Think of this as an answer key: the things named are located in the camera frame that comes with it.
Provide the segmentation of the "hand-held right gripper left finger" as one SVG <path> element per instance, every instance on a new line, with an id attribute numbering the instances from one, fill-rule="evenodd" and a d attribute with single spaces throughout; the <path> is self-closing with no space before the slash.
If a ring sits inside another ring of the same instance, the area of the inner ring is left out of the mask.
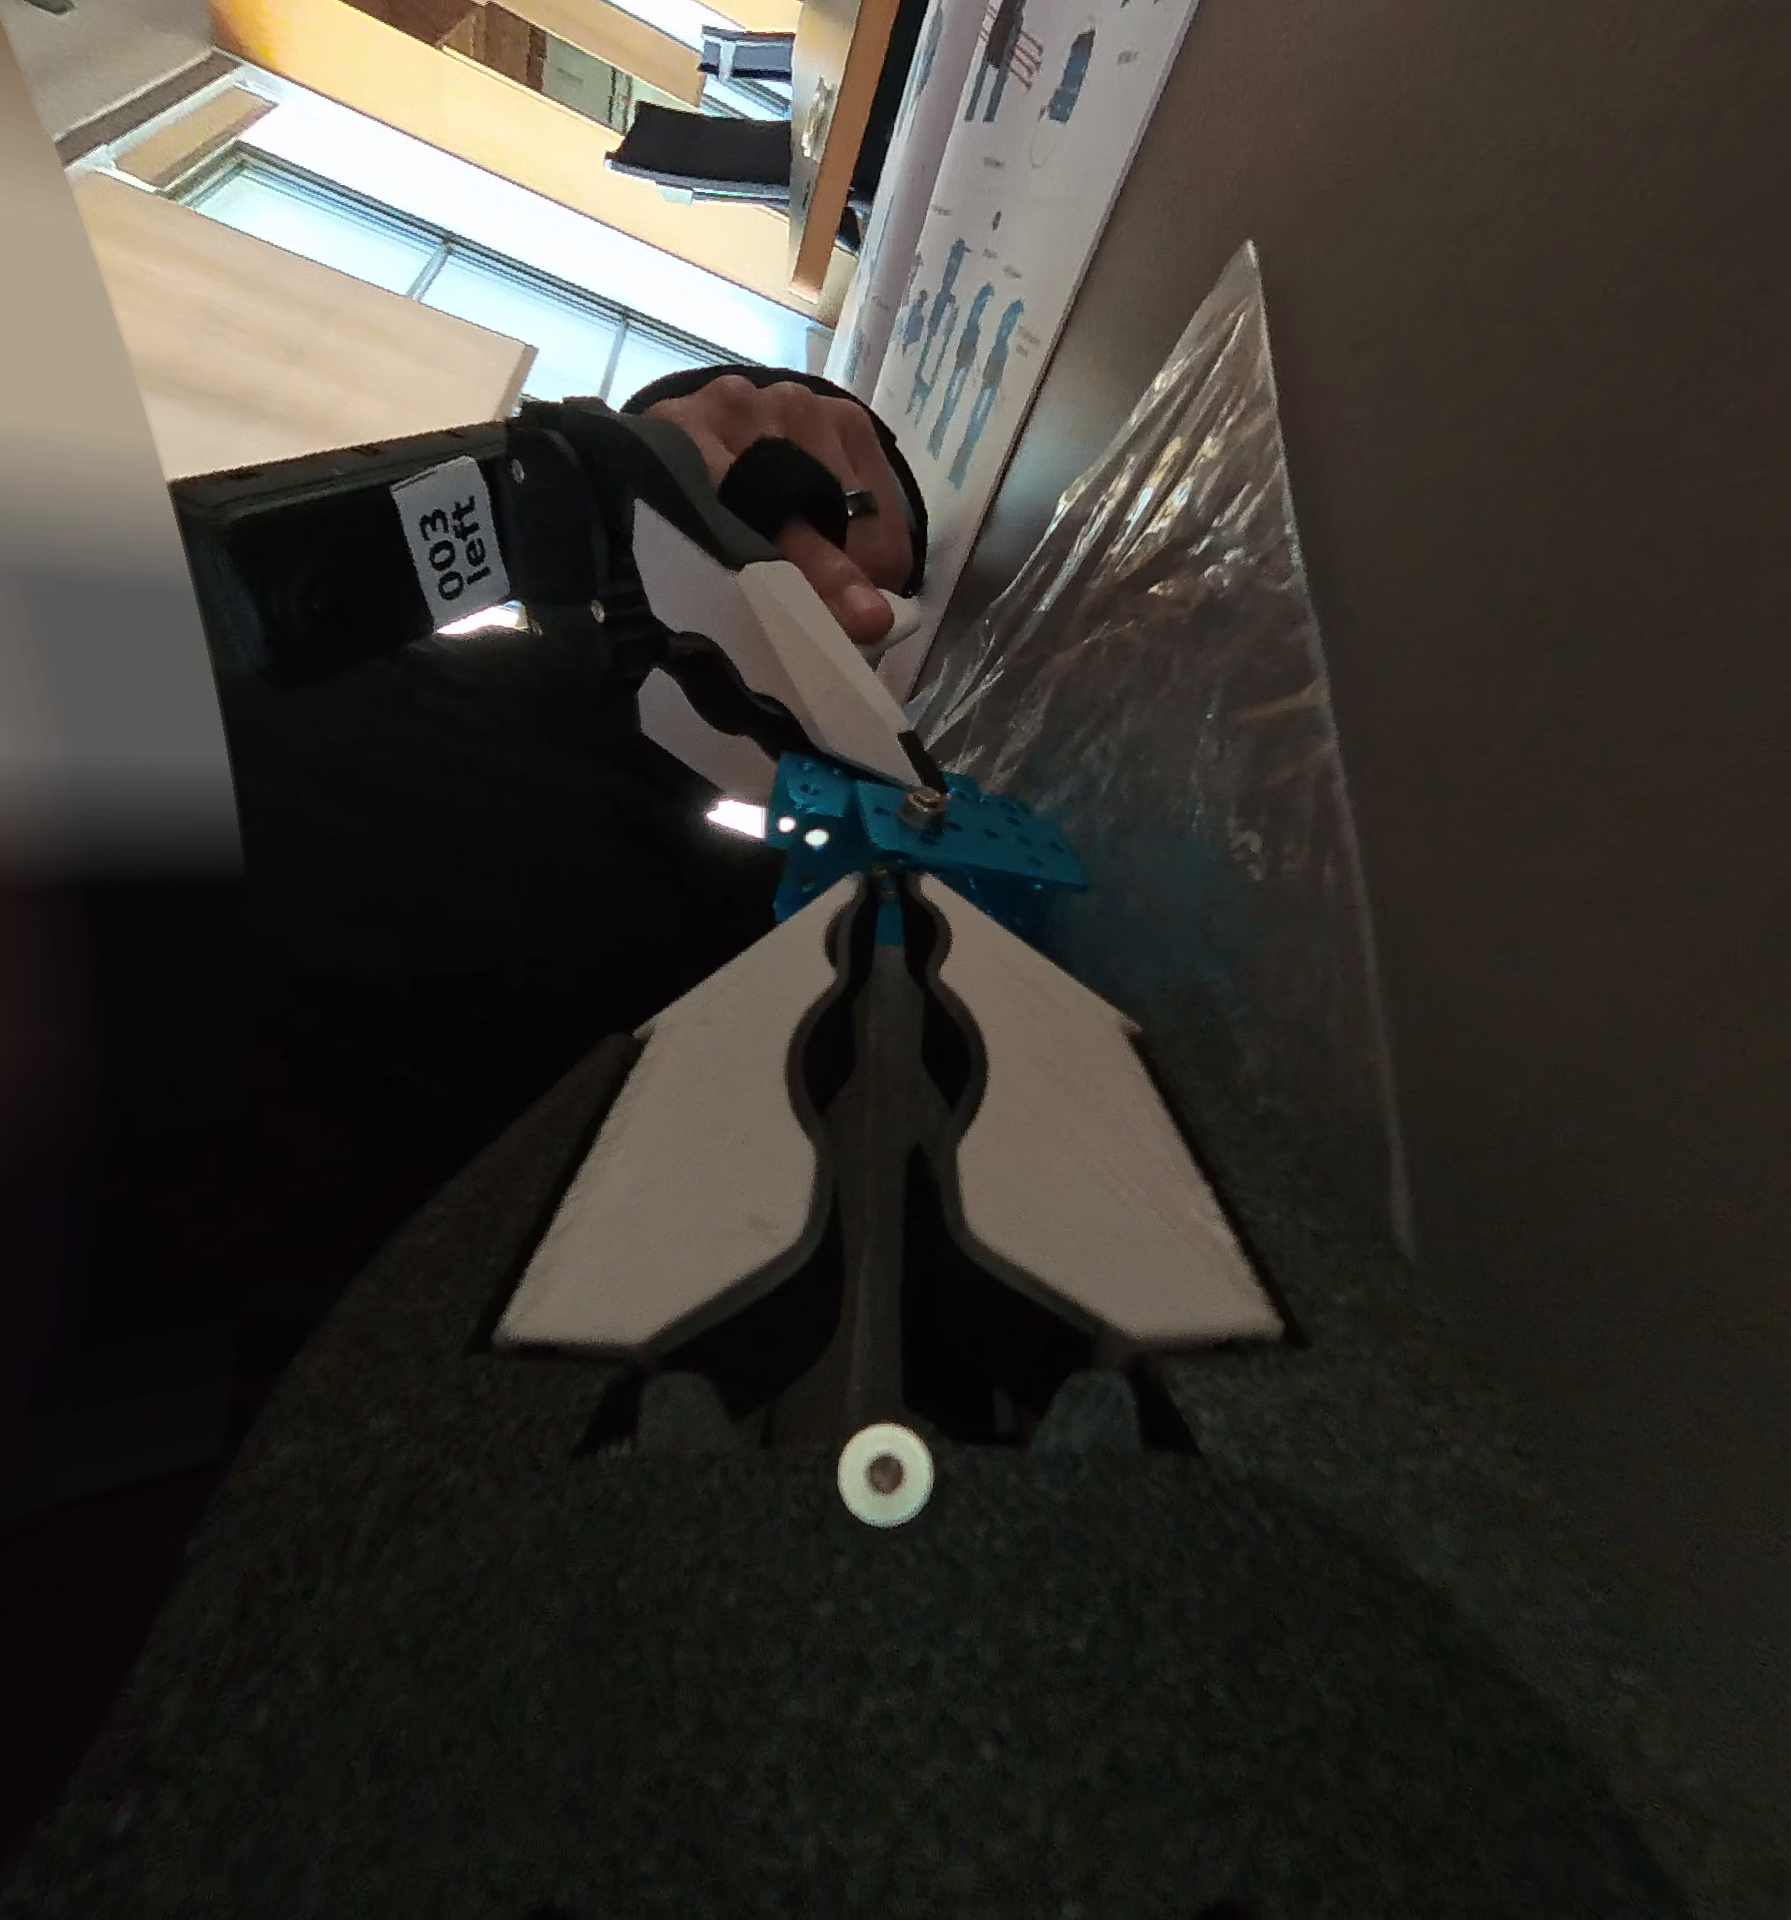
<path id="1" fill-rule="evenodd" d="M 853 919 L 842 876 L 637 1031 L 500 1350 L 666 1353 L 813 1254 L 832 1177 L 807 1048 L 841 1000 Z"/>

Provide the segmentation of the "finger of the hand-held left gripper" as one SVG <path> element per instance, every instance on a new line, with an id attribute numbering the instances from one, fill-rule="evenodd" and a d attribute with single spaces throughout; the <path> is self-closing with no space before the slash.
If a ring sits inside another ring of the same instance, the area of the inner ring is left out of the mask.
<path id="1" fill-rule="evenodd" d="M 718 793 L 770 793 L 795 718 L 729 661 L 659 661 L 637 692 L 641 732 Z"/>
<path id="2" fill-rule="evenodd" d="M 718 732 L 867 780 L 925 780 L 903 709 L 792 563 L 721 563 L 639 502 L 633 566 L 655 622 L 672 636 L 669 674 Z"/>

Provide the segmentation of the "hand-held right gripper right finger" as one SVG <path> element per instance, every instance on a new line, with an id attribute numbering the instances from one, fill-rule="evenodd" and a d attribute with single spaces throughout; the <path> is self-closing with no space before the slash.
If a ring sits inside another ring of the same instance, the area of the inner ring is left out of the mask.
<path id="1" fill-rule="evenodd" d="M 1136 1022 L 941 878 L 913 895 L 938 934 L 928 990 L 970 1060 L 945 1174 L 968 1254 L 1119 1353 L 1282 1341 Z"/>

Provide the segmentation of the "blue metal bracket assembly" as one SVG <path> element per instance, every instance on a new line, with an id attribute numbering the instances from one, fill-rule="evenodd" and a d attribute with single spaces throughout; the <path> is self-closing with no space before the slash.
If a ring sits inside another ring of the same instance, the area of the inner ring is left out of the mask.
<path id="1" fill-rule="evenodd" d="M 941 822 L 920 828 L 903 813 L 907 788 L 819 756 L 782 756 L 767 828 L 769 847 L 784 857 L 775 920 L 785 924 L 844 876 L 925 872 L 1043 951 L 1054 895 L 1089 886 L 1082 861 L 1050 818 L 989 797 L 966 777 L 947 784 Z"/>

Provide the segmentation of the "desk with wooden edge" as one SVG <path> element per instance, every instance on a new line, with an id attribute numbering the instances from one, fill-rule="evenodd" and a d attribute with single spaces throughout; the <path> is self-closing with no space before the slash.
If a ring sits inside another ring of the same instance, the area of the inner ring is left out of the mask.
<path id="1" fill-rule="evenodd" d="M 790 264 L 795 300 L 819 304 L 899 2 L 804 2 L 792 46 Z"/>

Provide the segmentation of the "person's left hand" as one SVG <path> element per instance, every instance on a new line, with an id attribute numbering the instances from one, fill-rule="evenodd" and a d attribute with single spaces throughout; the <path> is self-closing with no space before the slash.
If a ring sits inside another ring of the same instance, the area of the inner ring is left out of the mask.
<path id="1" fill-rule="evenodd" d="M 876 509 L 850 523 L 844 544 L 801 518 L 790 518 L 773 543 L 858 648 L 867 653 L 887 640 L 893 611 L 885 595 L 908 581 L 913 531 L 866 409 L 792 382 L 758 388 L 730 374 L 659 402 L 650 417 L 672 422 L 691 438 L 716 485 L 752 445 L 784 440 L 821 466 L 842 493 L 867 493 Z"/>

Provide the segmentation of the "beige roller blind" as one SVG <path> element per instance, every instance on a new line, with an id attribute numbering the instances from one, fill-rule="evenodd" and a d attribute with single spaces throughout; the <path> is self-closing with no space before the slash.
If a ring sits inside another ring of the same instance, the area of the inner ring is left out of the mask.
<path id="1" fill-rule="evenodd" d="M 504 420 L 533 347 L 106 174 L 70 178 L 168 481 Z"/>

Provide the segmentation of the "window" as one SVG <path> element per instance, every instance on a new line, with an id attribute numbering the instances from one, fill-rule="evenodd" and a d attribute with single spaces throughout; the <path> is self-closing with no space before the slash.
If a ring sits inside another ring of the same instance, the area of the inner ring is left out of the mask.
<path id="1" fill-rule="evenodd" d="M 525 397 L 703 366 L 826 369 L 833 328 L 277 78 L 236 71 L 91 143 L 71 179 L 520 342 Z"/>

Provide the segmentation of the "clear plastic bag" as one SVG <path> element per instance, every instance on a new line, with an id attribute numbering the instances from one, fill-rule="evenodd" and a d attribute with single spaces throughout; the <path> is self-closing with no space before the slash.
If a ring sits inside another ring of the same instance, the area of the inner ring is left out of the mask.
<path id="1" fill-rule="evenodd" d="M 1090 885 L 1053 911 L 1054 955 L 1139 1022 L 1196 1124 L 1249 1124 L 1413 1254 L 1253 241 L 914 706 L 947 768 L 1066 830 Z"/>

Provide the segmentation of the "open instruction manual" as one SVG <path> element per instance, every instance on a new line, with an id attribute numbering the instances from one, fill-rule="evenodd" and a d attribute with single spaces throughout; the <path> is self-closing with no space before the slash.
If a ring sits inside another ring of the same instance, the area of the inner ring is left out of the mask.
<path id="1" fill-rule="evenodd" d="M 947 611 L 1196 2 L 930 5 L 826 377 L 922 493 Z"/>

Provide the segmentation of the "black office chair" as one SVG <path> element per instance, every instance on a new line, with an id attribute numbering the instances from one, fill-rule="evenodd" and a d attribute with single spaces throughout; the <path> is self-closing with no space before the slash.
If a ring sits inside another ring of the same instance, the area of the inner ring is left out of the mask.
<path id="1" fill-rule="evenodd" d="M 699 5 L 623 5 L 650 54 L 628 67 L 612 174 L 672 199 L 790 210 L 794 34 L 744 28 Z"/>

